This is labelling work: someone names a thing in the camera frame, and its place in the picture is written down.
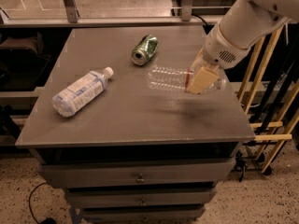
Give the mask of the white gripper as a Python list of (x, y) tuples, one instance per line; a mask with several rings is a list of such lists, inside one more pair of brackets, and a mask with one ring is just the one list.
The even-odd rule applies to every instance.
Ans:
[(203, 49), (199, 50), (191, 65), (193, 77), (187, 85), (186, 92), (199, 94), (219, 78), (217, 71), (202, 66), (202, 58), (222, 69), (230, 69), (242, 61), (248, 53), (249, 49), (240, 49), (228, 42), (222, 35), (220, 26), (216, 24), (206, 36)]

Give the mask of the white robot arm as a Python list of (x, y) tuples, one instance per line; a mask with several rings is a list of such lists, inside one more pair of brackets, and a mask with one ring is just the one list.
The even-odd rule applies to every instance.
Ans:
[(299, 0), (236, 0), (211, 29), (196, 56), (185, 91), (199, 94), (219, 79), (221, 69), (235, 67), (264, 35), (289, 20), (299, 21)]

